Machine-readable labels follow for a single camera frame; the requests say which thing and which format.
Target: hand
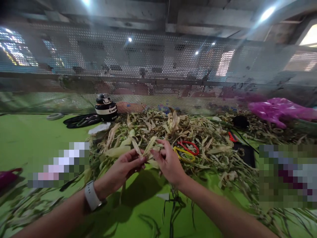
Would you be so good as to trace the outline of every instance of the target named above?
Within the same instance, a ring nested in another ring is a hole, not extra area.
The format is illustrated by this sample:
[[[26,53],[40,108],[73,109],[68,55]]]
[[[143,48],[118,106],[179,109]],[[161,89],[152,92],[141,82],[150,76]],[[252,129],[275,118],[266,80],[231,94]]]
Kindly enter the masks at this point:
[[[99,200],[116,192],[132,174],[145,169],[146,157],[139,158],[135,149],[121,155],[104,176],[94,182]]]
[[[157,140],[158,143],[163,144],[165,149],[158,151],[151,150],[151,154],[157,161],[165,178],[176,188],[184,182],[187,175],[183,170],[178,155],[173,151],[170,143],[167,140]]]

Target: left hand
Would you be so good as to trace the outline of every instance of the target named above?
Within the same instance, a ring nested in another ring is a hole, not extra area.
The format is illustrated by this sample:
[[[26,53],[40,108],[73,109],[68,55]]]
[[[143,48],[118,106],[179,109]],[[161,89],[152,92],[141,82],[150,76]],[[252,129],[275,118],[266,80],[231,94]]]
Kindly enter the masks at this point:
[[[94,182],[99,200],[103,200],[116,192],[132,174],[145,169],[146,160],[146,157],[139,158],[135,149],[121,155],[106,174]]]

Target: metal mesh fence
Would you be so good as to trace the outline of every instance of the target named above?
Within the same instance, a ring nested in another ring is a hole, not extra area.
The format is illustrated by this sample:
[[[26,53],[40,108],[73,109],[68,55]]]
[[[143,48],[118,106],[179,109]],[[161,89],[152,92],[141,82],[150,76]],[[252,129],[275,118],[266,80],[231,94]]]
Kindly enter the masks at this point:
[[[2,113],[93,112],[98,93],[119,112],[316,102],[315,48],[40,21],[4,23],[0,47]]]

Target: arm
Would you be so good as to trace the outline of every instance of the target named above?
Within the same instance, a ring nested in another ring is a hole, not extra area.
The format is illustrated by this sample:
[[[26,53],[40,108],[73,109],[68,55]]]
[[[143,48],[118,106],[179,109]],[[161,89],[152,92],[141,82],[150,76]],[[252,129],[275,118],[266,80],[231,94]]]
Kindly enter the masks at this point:
[[[238,209],[224,197],[219,196],[187,176],[177,154],[166,140],[158,140],[165,150],[151,150],[165,178],[179,191],[192,199],[217,225],[225,237],[272,237],[272,231],[254,217]]]
[[[146,158],[138,158],[134,149],[120,156],[107,173],[94,182],[99,200],[116,192],[133,173],[144,169],[145,161]],[[90,207],[83,189],[13,237],[66,237],[89,213]]]

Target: white watch strap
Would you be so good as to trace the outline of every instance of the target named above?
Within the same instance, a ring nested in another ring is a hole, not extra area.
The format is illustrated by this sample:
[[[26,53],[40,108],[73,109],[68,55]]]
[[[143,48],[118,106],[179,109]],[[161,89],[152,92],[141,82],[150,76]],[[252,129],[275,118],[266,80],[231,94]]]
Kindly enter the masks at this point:
[[[97,207],[99,207],[102,202],[97,197],[97,194],[95,192],[95,188],[93,186],[93,180],[87,183],[85,187],[85,197],[86,200],[90,206],[91,211],[94,211]]]

